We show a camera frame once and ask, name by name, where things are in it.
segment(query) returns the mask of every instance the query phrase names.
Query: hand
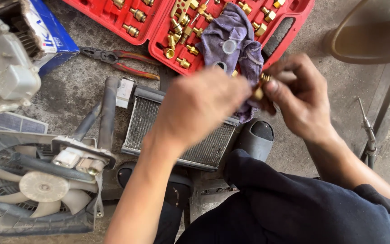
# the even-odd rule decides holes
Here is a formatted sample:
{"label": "hand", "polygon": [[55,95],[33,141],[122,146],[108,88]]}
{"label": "hand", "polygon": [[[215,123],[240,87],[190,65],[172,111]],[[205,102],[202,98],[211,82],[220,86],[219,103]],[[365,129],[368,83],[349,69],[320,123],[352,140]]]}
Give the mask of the hand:
{"label": "hand", "polygon": [[171,139],[183,149],[195,145],[251,96],[249,82],[208,67],[178,77],[160,106],[152,133]]}
{"label": "hand", "polygon": [[326,79],[306,54],[289,56],[264,71],[272,75],[263,86],[262,108],[274,114],[275,102],[287,127],[304,140],[322,143],[334,132]]}

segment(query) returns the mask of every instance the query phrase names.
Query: blue box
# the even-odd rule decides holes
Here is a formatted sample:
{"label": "blue box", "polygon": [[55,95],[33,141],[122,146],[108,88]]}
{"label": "blue box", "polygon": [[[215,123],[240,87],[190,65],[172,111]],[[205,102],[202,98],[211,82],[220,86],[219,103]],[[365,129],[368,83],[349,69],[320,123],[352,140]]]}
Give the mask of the blue box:
{"label": "blue box", "polygon": [[31,28],[40,52],[32,63],[40,68],[43,77],[79,53],[79,48],[67,31],[41,0],[21,1],[22,15]]}

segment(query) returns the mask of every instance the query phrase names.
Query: radiator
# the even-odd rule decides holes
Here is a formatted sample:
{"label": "radiator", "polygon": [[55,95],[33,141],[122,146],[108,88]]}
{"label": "radiator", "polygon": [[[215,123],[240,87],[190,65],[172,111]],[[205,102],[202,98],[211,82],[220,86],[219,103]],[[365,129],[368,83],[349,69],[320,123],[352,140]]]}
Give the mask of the radiator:
{"label": "radiator", "polygon": [[[121,148],[122,153],[139,155],[142,138],[156,120],[164,92],[137,86],[133,94],[133,112]],[[229,117],[199,144],[187,150],[177,164],[205,171],[216,171],[239,121]]]}

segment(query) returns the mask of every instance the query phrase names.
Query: person's left hand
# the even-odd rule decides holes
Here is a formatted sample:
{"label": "person's left hand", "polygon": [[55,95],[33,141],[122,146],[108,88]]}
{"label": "person's left hand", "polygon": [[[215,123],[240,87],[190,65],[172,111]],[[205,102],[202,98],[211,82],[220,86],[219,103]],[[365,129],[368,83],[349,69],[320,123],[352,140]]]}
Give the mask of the person's left hand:
{"label": "person's left hand", "polygon": [[251,96],[249,82],[219,67],[180,76],[168,89],[150,134],[187,149],[205,138]]}

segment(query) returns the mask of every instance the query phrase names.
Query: person's right hand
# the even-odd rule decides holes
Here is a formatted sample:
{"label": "person's right hand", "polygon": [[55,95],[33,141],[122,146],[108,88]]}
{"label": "person's right hand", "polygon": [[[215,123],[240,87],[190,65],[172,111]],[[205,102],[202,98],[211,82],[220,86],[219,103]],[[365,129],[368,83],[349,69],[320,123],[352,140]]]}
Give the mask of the person's right hand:
{"label": "person's right hand", "polygon": [[322,143],[334,133],[326,79],[306,54],[289,56],[263,72],[272,75],[263,86],[268,97],[263,109],[273,114],[276,103],[287,127],[306,141]]}

